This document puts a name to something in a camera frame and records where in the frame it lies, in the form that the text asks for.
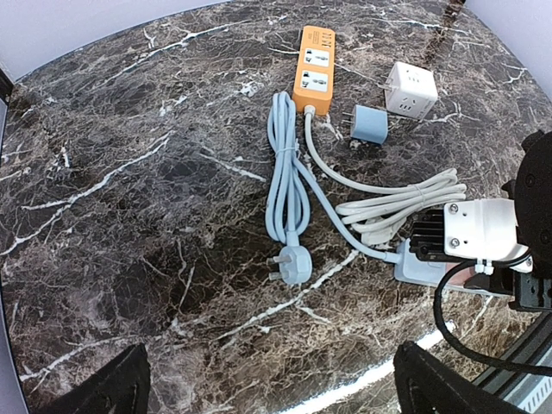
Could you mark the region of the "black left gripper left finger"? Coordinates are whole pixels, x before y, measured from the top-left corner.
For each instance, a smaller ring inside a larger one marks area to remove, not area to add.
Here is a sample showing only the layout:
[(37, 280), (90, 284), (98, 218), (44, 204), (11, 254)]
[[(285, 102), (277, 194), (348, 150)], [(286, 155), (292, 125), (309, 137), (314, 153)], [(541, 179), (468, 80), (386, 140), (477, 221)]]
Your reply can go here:
[(144, 344), (125, 348), (80, 386), (39, 409), (40, 413), (146, 413), (151, 388)]

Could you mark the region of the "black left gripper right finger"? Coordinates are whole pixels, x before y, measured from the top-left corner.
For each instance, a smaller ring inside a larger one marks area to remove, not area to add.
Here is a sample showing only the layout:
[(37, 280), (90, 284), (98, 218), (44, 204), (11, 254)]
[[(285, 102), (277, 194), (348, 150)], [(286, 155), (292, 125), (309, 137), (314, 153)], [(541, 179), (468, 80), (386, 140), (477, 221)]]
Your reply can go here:
[(488, 368), (474, 382), (460, 376), (435, 356), (407, 341), (393, 358), (394, 380), (403, 413), (522, 413), (500, 396), (510, 379)]

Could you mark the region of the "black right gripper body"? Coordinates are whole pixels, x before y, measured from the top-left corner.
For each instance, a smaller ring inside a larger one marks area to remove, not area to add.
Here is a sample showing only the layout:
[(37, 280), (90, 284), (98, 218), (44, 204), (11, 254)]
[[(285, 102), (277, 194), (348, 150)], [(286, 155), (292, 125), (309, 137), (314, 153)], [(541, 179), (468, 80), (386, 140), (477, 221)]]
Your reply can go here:
[(465, 282), (468, 290), (513, 296), (508, 304), (515, 311), (550, 311), (551, 279), (512, 269), (495, 269), (492, 275), (477, 273)]

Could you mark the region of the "light blue power strip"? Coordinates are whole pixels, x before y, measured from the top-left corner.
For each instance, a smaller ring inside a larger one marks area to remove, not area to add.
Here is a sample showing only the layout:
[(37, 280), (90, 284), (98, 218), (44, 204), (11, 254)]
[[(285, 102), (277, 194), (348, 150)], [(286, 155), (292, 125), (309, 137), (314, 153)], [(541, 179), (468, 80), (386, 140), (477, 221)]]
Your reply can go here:
[(410, 240), (408, 238), (398, 245), (397, 253), (401, 261), (394, 266), (393, 277), (398, 282), (437, 287), (444, 274), (455, 264), (420, 261), (410, 252)]

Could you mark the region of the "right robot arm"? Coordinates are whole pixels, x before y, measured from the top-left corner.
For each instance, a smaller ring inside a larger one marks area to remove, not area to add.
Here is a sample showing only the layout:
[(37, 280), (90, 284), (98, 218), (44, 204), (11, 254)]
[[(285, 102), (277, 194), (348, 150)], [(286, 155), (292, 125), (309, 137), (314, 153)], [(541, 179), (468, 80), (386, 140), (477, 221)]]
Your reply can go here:
[(522, 273), (499, 268), (493, 275), (474, 275), (468, 290), (512, 295), (515, 311), (551, 311), (551, 133), (541, 130), (522, 142), (525, 156), (517, 177), (502, 189), (514, 201), (517, 239), (532, 252), (532, 270)]

